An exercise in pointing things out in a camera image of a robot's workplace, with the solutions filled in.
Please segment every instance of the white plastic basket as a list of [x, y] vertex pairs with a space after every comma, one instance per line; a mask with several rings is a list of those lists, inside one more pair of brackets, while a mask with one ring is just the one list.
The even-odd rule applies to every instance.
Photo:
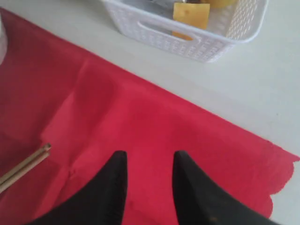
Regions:
[[[122, 34], [164, 51], [201, 62], [214, 62], [238, 43], [258, 34], [269, 0], [239, 0], [222, 9], [212, 9], [207, 30], [172, 19], [166, 10], [149, 0], [102, 0]], [[176, 31], [193, 38], [172, 36]]]
[[6, 50], [7, 50], [7, 37], [5, 34], [4, 26], [2, 24], [2, 19], [0, 15], [0, 65], [4, 60]]

